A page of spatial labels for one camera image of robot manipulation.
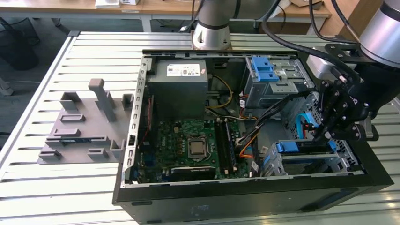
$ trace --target sticker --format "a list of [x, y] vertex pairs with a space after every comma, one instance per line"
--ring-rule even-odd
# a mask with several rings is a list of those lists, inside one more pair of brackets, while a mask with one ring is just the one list
[[287, 75], [284, 69], [281, 69], [281, 70], [275, 70], [275, 74], [276, 74], [276, 75]]
[[239, 104], [240, 104], [240, 108], [244, 108], [244, 107], [245, 107], [245, 101], [244, 101], [244, 100], [240, 100], [240, 101], [239, 101]]
[[260, 153], [261, 154], [267, 154], [268, 148], [265, 146], [263, 146]]
[[121, 10], [123, 13], [139, 13], [137, 10]]
[[259, 165], [256, 164], [255, 161], [252, 161], [251, 167], [255, 169], [256, 172], [259, 172]]
[[167, 76], [200, 76], [200, 64], [169, 64]]

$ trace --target yellow wire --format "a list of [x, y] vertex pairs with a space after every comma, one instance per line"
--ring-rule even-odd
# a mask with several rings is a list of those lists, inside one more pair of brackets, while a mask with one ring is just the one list
[[227, 84], [227, 82], [225, 82], [219, 76], [216, 76], [216, 75], [212, 75], [212, 76], [215, 76], [215, 77], [224, 83], [224, 85], [225, 85], [227, 88], [229, 89], [229, 95], [231, 95], [231, 97], [229, 97], [229, 100], [228, 100], [228, 102], [227, 102], [225, 104], [223, 104], [223, 105], [215, 105], [215, 106], [207, 106], [207, 107], [205, 107], [207, 109], [217, 109], [217, 108], [223, 108], [223, 107], [225, 107], [227, 105], [229, 105], [229, 103], [231, 103], [231, 101], [232, 101], [232, 99], [233, 99], [232, 89], [231, 89], [229, 85]]

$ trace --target aluminum extrusion table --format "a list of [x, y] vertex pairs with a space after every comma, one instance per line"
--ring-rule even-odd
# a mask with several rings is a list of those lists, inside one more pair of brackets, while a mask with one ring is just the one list
[[[305, 45], [324, 45], [313, 36], [283, 36]], [[265, 35], [232, 35], [233, 50], [287, 50]], [[37, 154], [51, 131], [64, 91], [93, 98], [91, 78], [105, 80], [115, 98], [133, 93], [143, 49], [189, 49], [188, 34], [81, 32], [68, 37], [27, 110], [0, 152], [0, 223], [136, 224], [111, 204], [117, 163], [39, 165]], [[383, 106], [372, 121], [380, 140], [371, 142], [395, 181], [380, 192], [357, 196], [332, 209], [305, 214], [201, 221], [199, 224], [400, 224], [399, 104]]]

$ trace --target gray carpet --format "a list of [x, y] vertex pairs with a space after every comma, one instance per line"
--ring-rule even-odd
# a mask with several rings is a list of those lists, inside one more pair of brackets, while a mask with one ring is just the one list
[[[127, 19], [61, 19], [61, 26], [56, 28], [49, 18], [31, 19], [40, 43], [33, 47], [40, 58], [39, 65], [28, 71], [15, 71], [0, 59], [0, 77], [4, 81], [36, 81], [40, 82], [51, 63], [56, 57], [59, 49], [64, 43], [69, 30], [81, 31], [119, 31], [143, 32], [140, 20]], [[177, 32], [189, 21], [151, 21], [153, 32]], [[232, 22], [232, 33], [257, 33], [251, 22]], [[12, 96], [0, 95], [0, 132], [11, 132], [20, 119], [24, 109], [35, 93], [37, 84], [11, 83], [15, 90]], [[7, 136], [0, 135], [0, 147], [7, 141]]]

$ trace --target wire bundle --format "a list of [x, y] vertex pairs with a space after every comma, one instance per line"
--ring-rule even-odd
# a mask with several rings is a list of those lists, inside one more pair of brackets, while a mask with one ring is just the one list
[[263, 115], [257, 118], [252, 131], [244, 137], [241, 137], [239, 139], [239, 143], [240, 143], [251, 137], [251, 140], [248, 141], [248, 143], [245, 144], [244, 148], [240, 151], [240, 157], [252, 157], [249, 155], [245, 155], [244, 151], [248, 148], [248, 146], [251, 145], [251, 143], [255, 141], [255, 139], [260, 133], [260, 128], [265, 124], [265, 120], [268, 120], [271, 118], [271, 116], [273, 116], [275, 114], [277, 114], [281, 111], [281, 109], [284, 108], [284, 106], [287, 105], [287, 103], [291, 100], [293, 100], [295, 98], [307, 97], [309, 95], [309, 93], [311, 93], [311, 91], [303, 91], [303, 92], [299, 92], [297, 94], [291, 94], [287, 97], [284, 97], [280, 101], [277, 101], [272, 106], [269, 106], [269, 108], [265, 110]]

